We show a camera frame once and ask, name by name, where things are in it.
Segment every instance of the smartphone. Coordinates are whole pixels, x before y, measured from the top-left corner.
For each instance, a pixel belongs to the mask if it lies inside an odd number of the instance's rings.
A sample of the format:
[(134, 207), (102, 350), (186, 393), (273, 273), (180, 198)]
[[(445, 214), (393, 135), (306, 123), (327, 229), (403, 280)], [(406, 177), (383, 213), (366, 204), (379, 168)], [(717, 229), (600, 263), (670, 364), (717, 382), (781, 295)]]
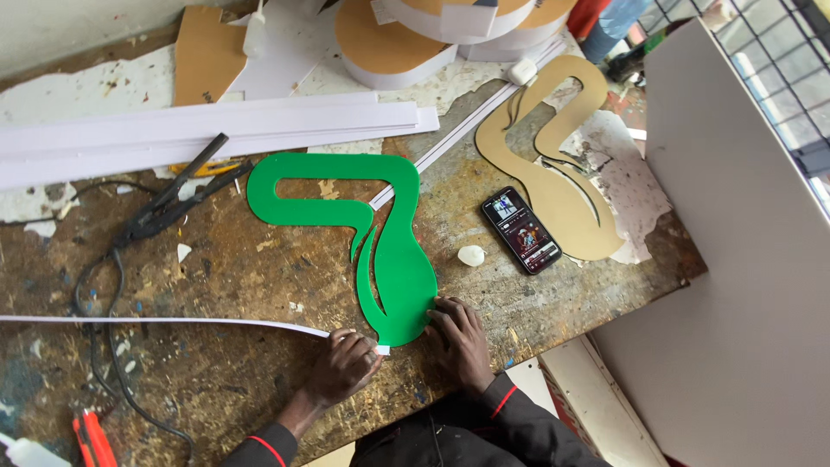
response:
[(488, 198), (481, 210), (528, 273), (538, 274), (562, 256), (559, 244), (512, 186)]

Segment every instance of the glue bottle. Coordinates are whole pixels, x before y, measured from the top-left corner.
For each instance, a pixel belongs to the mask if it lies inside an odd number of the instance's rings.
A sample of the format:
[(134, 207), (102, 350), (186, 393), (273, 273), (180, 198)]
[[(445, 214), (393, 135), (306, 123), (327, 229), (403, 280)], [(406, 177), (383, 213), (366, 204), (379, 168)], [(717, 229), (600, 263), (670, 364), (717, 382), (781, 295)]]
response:
[(0, 433), (0, 443), (6, 445), (6, 456), (17, 467), (71, 467), (69, 462), (26, 438), (14, 440)]
[(265, 46), (265, 15), (262, 14), (262, 0), (260, 0), (259, 8), (251, 13), (251, 18), (248, 20), (248, 30), (245, 32), (242, 51), (250, 58), (262, 57), (265, 53)]

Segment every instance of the wooden workbench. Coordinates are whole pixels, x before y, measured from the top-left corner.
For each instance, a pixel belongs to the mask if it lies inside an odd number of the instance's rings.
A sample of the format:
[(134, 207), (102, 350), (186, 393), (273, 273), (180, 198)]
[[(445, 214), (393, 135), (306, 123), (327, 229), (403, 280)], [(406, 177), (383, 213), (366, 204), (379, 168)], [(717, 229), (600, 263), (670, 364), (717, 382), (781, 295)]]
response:
[[(417, 159), (502, 85), (492, 81), (457, 99), (435, 133), (386, 139), (383, 153)], [(552, 115), (551, 107), (539, 105), (511, 137), (517, 145), (531, 141)], [(706, 270), (670, 212), (647, 237), (651, 260), (624, 265), (606, 259), (579, 267), (563, 258), (537, 276), (522, 273), (487, 227), (479, 206), (505, 185), (524, 190), (479, 155), (473, 135), (467, 134), (422, 175), (414, 232), (435, 268), (440, 293), (464, 297), (481, 310), (494, 371), (684, 287)], [(530, 150), (522, 152), (529, 160), (536, 157)], [(151, 186), (166, 183), (152, 171), (120, 177)], [(374, 334), (354, 291), (355, 270), (349, 263), (353, 231), (264, 224), (247, 206), (247, 177), (239, 182), (242, 194), (232, 186), (224, 189), (192, 209), (186, 224), (124, 251), (126, 286), (119, 315), (241, 317), (319, 329), (356, 327)], [(334, 189), (340, 199), (368, 202), (384, 185), (337, 180)], [(317, 180), (283, 180), (278, 193), (319, 198), (320, 187)], [(22, 227), (0, 229), (3, 312), (67, 314), (81, 269), (106, 250), (121, 223), (147, 200), (138, 191), (116, 195), (113, 187), (103, 188), (85, 196), (50, 239)], [(378, 212), (380, 225), (390, 206)], [(177, 243), (193, 247), (181, 265)], [(484, 265), (469, 268), (457, 260), (458, 248), (468, 244), (489, 253)], [(114, 286), (115, 270), (102, 268), (90, 284), (95, 299), (89, 288), (81, 295), (91, 312), (106, 308)], [(193, 436), (198, 465), (216, 464), (247, 433), (272, 419), (305, 380), (320, 345), (312, 337), (257, 327), (118, 326), (117, 333), (120, 341), (130, 343), (121, 365), (136, 362), (129, 374), (136, 399)], [(99, 407), (120, 465), (183, 463), (185, 444), (179, 438), (151, 428), (123, 401), (91, 384), (89, 346), (79, 328), (1, 325), (0, 335), (0, 431), (39, 440), (76, 459), (71, 409)], [(104, 350), (101, 345), (99, 356)], [(295, 465), (413, 413), (450, 390), (422, 339), (393, 349), (364, 391), (312, 427)]]

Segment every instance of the red object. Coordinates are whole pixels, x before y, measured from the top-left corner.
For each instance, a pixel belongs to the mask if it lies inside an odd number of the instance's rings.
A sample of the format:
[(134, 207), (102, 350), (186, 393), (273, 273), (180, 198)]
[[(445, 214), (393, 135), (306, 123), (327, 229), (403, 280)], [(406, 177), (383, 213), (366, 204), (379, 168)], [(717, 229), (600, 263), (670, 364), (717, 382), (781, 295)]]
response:
[(513, 387), (511, 387), (510, 390), (507, 391), (507, 396), (505, 396), (505, 398), (501, 400), (501, 403), (498, 407), (496, 407), (496, 411), (493, 412), (493, 415), (490, 415), (490, 420), (493, 420), (496, 417), (496, 415), (499, 415), (499, 410), (501, 410), (501, 407), (505, 406), (505, 402), (507, 402), (507, 400), (510, 399), (510, 396), (513, 396), (513, 391), (515, 390), (516, 385), (513, 385)]
[(568, 29), (577, 42), (584, 41), (611, 0), (579, 0), (568, 17)]
[(72, 421), (72, 428), (81, 445), (86, 467), (118, 467), (110, 442), (106, 439), (95, 412), (84, 410), (81, 416), (76, 416)]
[(282, 465), (282, 467), (286, 467), (286, 463), (282, 461), (282, 456), (280, 456), (280, 453), (276, 452), (276, 450), (274, 448), (272, 448), (271, 445), (266, 443), (265, 440), (263, 440), (262, 438), (257, 438), (256, 436), (248, 436), (248, 438), (251, 438), (252, 440), (259, 441), (259, 443), (261, 445), (268, 448), (268, 450), (271, 452), (271, 454), (273, 454), (274, 457), (276, 457), (276, 459), (280, 461), (280, 465)]

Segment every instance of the green acrylic letter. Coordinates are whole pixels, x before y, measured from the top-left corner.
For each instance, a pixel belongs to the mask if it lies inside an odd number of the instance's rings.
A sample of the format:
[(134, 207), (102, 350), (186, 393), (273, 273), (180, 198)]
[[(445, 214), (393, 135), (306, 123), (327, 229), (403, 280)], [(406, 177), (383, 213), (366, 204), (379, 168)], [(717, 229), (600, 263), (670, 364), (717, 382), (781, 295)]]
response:
[[(369, 283), (369, 259), (377, 226), (372, 208), (351, 199), (282, 199), (280, 179), (381, 179), (395, 188), (395, 200), (381, 230), (374, 254), (374, 276), (381, 310)], [(396, 155), (337, 155), (278, 153), (256, 165), (248, 179), (248, 203), (254, 214), (274, 225), (347, 226), (357, 230), (350, 248), (354, 261), (358, 245), (357, 291), (360, 307), (378, 332), (378, 343), (392, 347), (413, 341), (429, 322), (437, 281), (429, 258), (413, 233), (420, 182), (415, 166)]]

